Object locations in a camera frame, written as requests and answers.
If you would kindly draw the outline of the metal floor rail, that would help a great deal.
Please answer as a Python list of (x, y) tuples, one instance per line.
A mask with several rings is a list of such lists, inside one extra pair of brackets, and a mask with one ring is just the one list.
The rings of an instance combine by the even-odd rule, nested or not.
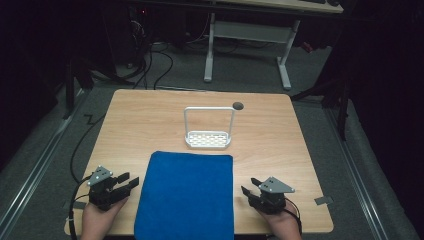
[(0, 173), (0, 238), (6, 239), (45, 175), (75, 112), (90, 90), (79, 89), (73, 110), (63, 103), (47, 114)]
[(337, 139), (339, 147), (341, 148), (343, 161), (346, 165), (348, 176), (374, 239), (389, 240), (387, 232), (375, 207), (374, 201), (372, 200), (371, 195), (369, 194), (369, 191), (359, 172), (359, 169), (356, 166), (349, 146), (347, 142), (342, 139), (338, 132), (336, 114), (333, 110), (329, 109), (324, 109), (323, 112), (329, 121), (332, 132)]

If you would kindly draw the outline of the black computer tower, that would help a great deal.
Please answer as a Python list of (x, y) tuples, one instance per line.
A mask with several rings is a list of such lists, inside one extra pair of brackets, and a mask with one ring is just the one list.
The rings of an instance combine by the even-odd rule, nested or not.
[(131, 34), (135, 44), (135, 63), (143, 66), (144, 56), (148, 51), (151, 37), (149, 14), (145, 7), (130, 6), (128, 8)]

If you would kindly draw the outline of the black metal stand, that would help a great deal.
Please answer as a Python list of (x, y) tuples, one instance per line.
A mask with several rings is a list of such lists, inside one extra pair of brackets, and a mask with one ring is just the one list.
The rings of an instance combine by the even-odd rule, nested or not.
[(347, 69), (325, 64), (314, 86), (291, 96), (291, 100), (299, 101), (308, 96), (322, 95), (323, 108), (338, 108), (336, 130), (339, 137), (346, 140), (345, 128), (350, 87), (351, 77)]
[(68, 119), (75, 108), (75, 82), (78, 82), (83, 90), (91, 90), (94, 81), (91, 77), (88, 61), (81, 57), (73, 57), (66, 65), (65, 75), (65, 119)]

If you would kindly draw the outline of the person's right hand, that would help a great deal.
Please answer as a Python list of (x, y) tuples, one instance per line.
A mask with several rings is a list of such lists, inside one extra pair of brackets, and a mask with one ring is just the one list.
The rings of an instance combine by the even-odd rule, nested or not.
[(296, 214), (295, 207), (287, 202), (285, 209), (286, 211), (282, 211), (279, 215), (261, 213), (261, 216), (279, 240), (302, 240), (298, 223), (293, 217)]

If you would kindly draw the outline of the white rack with handle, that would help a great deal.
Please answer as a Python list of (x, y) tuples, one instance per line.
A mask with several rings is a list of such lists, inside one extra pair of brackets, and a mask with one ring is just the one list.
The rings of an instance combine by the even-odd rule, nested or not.
[[(218, 130), (189, 130), (189, 111), (230, 111), (229, 128), (227, 131)], [(185, 143), (192, 149), (226, 149), (232, 140), (232, 127), (236, 109), (234, 107), (199, 107), (191, 106), (184, 109)]]

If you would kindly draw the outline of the person's left hand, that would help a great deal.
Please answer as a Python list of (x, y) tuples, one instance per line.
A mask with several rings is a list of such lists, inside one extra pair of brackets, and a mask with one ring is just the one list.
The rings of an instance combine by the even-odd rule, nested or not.
[(108, 211), (88, 203), (82, 214), (80, 240), (103, 240), (113, 226), (116, 216), (128, 201), (127, 198), (113, 204)]

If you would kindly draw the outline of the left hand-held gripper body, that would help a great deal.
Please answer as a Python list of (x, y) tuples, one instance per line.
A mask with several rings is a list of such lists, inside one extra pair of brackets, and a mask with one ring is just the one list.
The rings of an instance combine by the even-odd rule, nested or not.
[(113, 172), (99, 165), (88, 180), (89, 202), (103, 211), (108, 211), (112, 205), (111, 192), (117, 184)]

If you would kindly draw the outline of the blue towel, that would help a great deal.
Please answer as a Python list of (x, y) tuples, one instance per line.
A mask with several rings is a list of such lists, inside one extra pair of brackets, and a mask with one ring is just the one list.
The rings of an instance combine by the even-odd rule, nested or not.
[(233, 157), (157, 151), (134, 224), (136, 240), (234, 240)]

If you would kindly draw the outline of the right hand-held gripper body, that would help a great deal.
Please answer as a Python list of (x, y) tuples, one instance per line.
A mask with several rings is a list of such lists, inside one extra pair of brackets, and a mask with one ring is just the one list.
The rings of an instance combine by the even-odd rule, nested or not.
[(285, 194), (295, 189), (271, 176), (258, 186), (260, 190), (259, 209), (266, 214), (278, 214), (286, 206)]

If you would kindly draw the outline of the white-legged background desk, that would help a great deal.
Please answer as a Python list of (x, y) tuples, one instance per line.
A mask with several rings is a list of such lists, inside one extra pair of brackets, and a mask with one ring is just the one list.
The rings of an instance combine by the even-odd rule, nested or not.
[[(295, 14), (318, 14), (319, 16), (339, 16), (343, 7), (337, 0), (206, 0), (208, 7), (234, 7), (244, 11), (244, 7), (264, 13), (266, 10), (284, 10)], [(301, 20), (295, 17), (288, 26), (276, 24), (247, 23), (240, 20), (217, 20), (216, 10), (209, 14), (208, 52), (205, 61), (204, 81), (213, 79), (214, 41), (216, 38), (248, 40), (283, 44), (285, 48), (276, 58), (282, 86), (291, 89), (286, 61), (297, 35)]]

